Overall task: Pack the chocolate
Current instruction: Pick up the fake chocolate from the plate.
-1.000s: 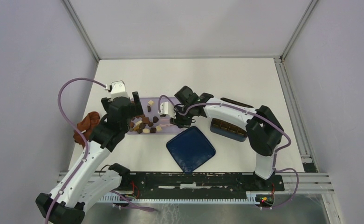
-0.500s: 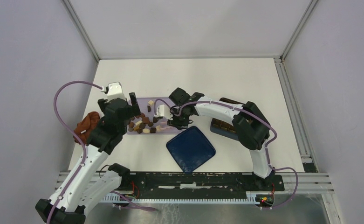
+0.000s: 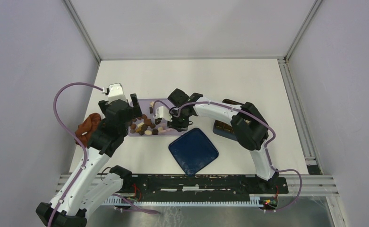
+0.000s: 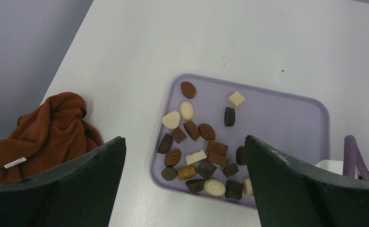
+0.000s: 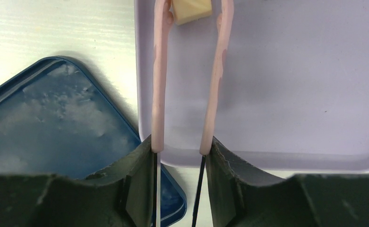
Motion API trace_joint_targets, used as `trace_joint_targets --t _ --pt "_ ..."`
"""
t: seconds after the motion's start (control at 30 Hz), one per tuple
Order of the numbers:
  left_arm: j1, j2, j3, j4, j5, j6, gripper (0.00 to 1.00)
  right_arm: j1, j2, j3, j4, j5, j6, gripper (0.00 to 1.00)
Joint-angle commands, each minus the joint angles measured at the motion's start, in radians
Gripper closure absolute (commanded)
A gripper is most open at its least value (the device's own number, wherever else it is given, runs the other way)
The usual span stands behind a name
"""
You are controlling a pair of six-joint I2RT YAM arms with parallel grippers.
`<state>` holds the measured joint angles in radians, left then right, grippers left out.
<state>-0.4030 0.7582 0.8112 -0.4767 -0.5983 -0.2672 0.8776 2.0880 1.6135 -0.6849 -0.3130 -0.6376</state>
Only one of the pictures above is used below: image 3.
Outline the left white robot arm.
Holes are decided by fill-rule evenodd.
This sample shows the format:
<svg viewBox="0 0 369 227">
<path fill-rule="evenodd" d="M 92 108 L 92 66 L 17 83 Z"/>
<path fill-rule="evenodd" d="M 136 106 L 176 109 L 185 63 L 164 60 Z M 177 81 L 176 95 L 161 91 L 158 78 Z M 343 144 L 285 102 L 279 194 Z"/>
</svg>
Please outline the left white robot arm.
<svg viewBox="0 0 369 227">
<path fill-rule="evenodd" d="M 108 95 L 99 106 L 105 115 L 87 143 L 81 162 L 50 202 L 41 202 L 36 214 L 47 227 L 84 227 L 94 211 L 114 192 L 128 192 L 132 179 L 129 170 L 115 166 L 105 182 L 89 189 L 101 168 L 113 156 L 129 133 L 129 124 L 142 116 L 137 95 L 132 105 L 124 95 Z"/>
</svg>

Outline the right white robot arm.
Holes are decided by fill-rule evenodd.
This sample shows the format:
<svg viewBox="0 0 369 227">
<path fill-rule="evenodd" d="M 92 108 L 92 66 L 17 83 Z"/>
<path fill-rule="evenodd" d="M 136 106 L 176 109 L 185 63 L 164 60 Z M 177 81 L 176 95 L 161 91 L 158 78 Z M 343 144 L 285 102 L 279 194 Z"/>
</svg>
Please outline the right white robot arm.
<svg viewBox="0 0 369 227">
<path fill-rule="evenodd" d="M 256 168 L 257 188 L 263 193 L 275 188 L 279 174 L 267 151 L 267 145 L 271 142 L 268 133 L 273 129 L 252 103 L 231 105 L 215 102 L 199 93 L 189 96 L 178 88 L 168 96 L 168 100 L 175 107 L 169 111 L 169 128 L 187 130 L 192 116 L 208 117 L 230 125 L 237 142 L 251 154 Z"/>
</svg>

